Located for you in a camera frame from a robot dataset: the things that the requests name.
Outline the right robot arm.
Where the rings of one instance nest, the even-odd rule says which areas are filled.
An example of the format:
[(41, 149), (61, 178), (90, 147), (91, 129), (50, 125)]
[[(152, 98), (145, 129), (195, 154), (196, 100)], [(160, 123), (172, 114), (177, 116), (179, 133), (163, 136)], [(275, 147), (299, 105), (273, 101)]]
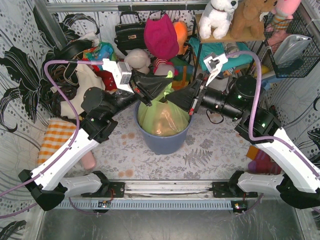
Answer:
[(189, 115), (203, 107), (238, 124), (235, 130), (259, 150), (270, 156), (282, 173), (267, 175), (237, 170), (227, 183), (227, 193), (242, 197), (257, 192), (280, 197), (297, 209), (320, 205), (320, 169), (294, 145), (278, 119), (267, 109), (258, 106), (257, 80), (241, 76), (235, 80), (229, 93), (206, 85), (202, 76), (190, 85), (169, 93), (165, 99)]

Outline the blue-grey trash bin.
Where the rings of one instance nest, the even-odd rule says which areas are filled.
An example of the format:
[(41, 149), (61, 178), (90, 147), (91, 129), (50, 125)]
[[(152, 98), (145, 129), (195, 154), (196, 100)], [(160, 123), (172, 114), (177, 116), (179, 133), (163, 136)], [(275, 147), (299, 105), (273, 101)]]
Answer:
[[(157, 136), (151, 133), (155, 117), (167, 107), (171, 111), (172, 119), (178, 128), (178, 134), (172, 136)], [(193, 117), (171, 102), (152, 101), (152, 106), (146, 106), (141, 101), (134, 109), (134, 120), (142, 132), (146, 145), (157, 155), (175, 153), (184, 144)]]

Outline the green trash bag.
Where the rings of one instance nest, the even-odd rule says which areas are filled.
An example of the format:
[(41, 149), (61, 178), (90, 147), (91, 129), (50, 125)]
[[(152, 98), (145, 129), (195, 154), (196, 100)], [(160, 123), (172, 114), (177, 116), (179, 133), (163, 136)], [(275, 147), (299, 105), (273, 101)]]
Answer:
[(172, 73), (152, 75), (136, 73), (134, 83), (140, 99), (137, 121), (147, 133), (160, 137), (176, 135), (187, 128), (190, 116), (176, 104), (166, 99), (173, 93)]

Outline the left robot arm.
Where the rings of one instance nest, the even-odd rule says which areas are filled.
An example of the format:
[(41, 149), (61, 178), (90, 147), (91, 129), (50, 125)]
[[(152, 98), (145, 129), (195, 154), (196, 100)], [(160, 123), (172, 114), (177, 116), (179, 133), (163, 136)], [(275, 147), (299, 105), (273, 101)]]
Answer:
[(164, 75), (133, 72), (129, 90), (117, 89), (109, 93), (98, 87), (85, 91), (81, 107), (86, 112), (70, 139), (48, 160), (33, 170), (22, 170), (18, 177), (25, 184), (35, 202), (44, 210), (57, 207), (65, 198), (113, 197), (115, 192), (108, 178), (99, 170), (80, 177), (66, 177), (66, 173), (87, 153), (107, 141), (117, 126), (113, 117), (136, 101), (151, 106), (172, 83)]

